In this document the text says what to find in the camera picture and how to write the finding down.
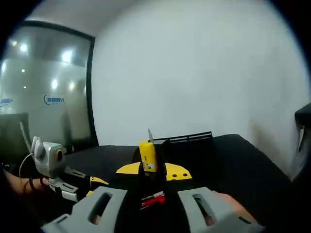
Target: ceiling light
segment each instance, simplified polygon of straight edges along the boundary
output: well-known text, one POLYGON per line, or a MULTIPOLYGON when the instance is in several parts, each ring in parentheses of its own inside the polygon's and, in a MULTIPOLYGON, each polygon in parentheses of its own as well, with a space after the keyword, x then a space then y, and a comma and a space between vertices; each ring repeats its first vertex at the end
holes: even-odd
POLYGON ((69 91, 73 91, 74 90, 74 82, 71 82, 69 84, 69 91))
POLYGON ((63 62, 68 62, 68 63, 71 62, 71 57, 72 57, 72 51, 71 50, 63 52, 63 54, 62 54, 63 62))
POLYGON ((1 71, 2 73, 6 70, 6 62, 3 62, 2 63, 2 66, 1 66, 1 71))
POLYGON ((22 52, 27 52, 27 45, 26 44, 22 44, 19 49, 22 51, 22 52))
POLYGON ((57 86, 58 86, 58 81, 56 79, 54 79, 52 81, 52 90, 55 90, 57 88, 57 86))

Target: black table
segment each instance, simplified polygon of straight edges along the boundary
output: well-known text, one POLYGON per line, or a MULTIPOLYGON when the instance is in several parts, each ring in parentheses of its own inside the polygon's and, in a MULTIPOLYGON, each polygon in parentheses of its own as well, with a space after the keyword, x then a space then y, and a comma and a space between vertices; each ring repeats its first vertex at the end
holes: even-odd
MULTIPOLYGON (((217 191, 236 199, 260 224, 268 226, 273 223, 292 186, 288 177, 264 153, 239 135, 215 137, 214 145, 223 165, 217 191)), ((132 162, 136 148, 99 146, 68 155, 68 165, 110 181, 118 168, 132 162)))

